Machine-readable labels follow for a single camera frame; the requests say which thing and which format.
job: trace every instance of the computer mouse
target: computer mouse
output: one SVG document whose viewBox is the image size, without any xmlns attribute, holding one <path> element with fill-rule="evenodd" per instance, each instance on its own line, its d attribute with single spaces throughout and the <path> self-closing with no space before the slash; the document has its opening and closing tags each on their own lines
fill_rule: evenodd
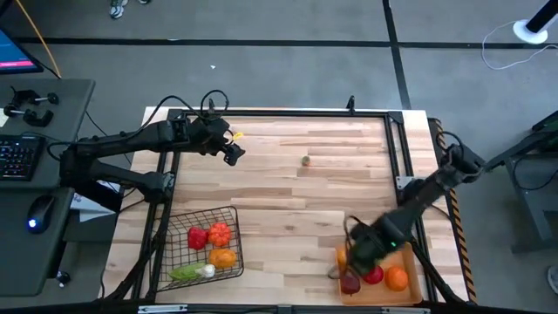
<svg viewBox="0 0 558 314">
<path fill-rule="evenodd" d="M 41 234 L 49 228 L 55 198 L 52 195 L 41 195 L 31 204 L 27 213 L 27 230 L 32 234 Z"/>
</svg>

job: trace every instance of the monitor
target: monitor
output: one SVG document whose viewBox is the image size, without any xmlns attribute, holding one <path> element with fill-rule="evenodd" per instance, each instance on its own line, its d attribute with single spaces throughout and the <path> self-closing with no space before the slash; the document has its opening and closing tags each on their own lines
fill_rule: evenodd
<svg viewBox="0 0 558 314">
<path fill-rule="evenodd" d="M 0 74 L 42 72 L 43 67 L 29 52 L 14 42 L 0 29 Z"/>
</svg>

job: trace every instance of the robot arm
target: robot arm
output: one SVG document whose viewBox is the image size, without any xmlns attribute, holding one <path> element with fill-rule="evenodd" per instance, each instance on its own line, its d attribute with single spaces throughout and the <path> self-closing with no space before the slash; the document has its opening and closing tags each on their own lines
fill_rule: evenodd
<svg viewBox="0 0 558 314">
<path fill-rule="evenodd" d="M 368 274 L 388 254 L 410 242 L 425 272 L 432 277 L 446 301 L 455 297 L 413 239 L 412 225 L 446 191 L 461 183 L 476 181 L 484 163 L 463 144 L 449 146 L 436 172 L 407 184 L 400 206 L 384 213 L 370 226 L 359 223 L 352 228 L 349 237 L 354 244 L 350 245 L 348 254 L 350 266 L 360 275 Z"/>
<path fill-rule="evenodd" d="M 245 151 L 238 145 L 229 143 L 224 137 L 227 132 L 227 121 L 221 117 L 212 118 L 206 115 L 193 122 L 187 117 L 171 119 L 153 123 L 133 133 L 122 132 L 106 137 L 82 139 L 71 144 L 61 155 L 62 185 L 75 188 L 79 194 L 105 207 L 108 207 L 106 205 L 110 202 L 110 197 L 105 197 L 106 193 L 110 193 L 111 190 L 98 184 L 99 180 L 137 188 L 146 201 L 161 202 L 170 196 L 170 188 L 174 185 L 173 174 L 139 174 L 107 165 L 98 158 L 141 150 L 213 156 L 223 152 L 224 161 L 234 166 Z"/>
</svg>

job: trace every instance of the wire basket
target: wire basket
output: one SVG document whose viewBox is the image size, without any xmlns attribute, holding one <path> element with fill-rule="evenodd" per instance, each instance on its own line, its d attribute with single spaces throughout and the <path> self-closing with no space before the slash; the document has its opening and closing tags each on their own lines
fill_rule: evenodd
<svg viewBox="0 0 558 314">
<path fill-rule="evenodd" d="M 187 246 L 187 232 L 190 228 L 198 227 L 208 230 L 216 222 L 225 222 L 230 228 L 231 237 L 227 245 L 216 248 L 208 242 L 206 247 L 200 250 L 190 249 Z M 232 249 L 236 253 L 235 265 L 226 269 L 215 270 L 215 276 L 211 278 L 200 277 L 188 281 L 175 281 L 168 275 L 171 270 L 181 266 L 207 263 L 209 252 L 212 249 Z M 170 216 L 165 248 L 163 249 L 158 292 L 234 278 L 242 275 L 243 271 L 244 261 L 236 208 L 228 206 Z"/>
</svg>

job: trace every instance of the keyboard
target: keyboard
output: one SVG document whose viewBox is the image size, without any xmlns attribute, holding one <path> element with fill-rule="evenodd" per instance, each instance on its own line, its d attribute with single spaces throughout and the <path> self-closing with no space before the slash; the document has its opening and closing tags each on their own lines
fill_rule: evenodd
<svg viewBox="0 0 558 314">
<path fill-rule="evenodd" d="M 31 181 L 44 142 L 40 136 L 0 135 L 0 181 Z"/>
</svg>

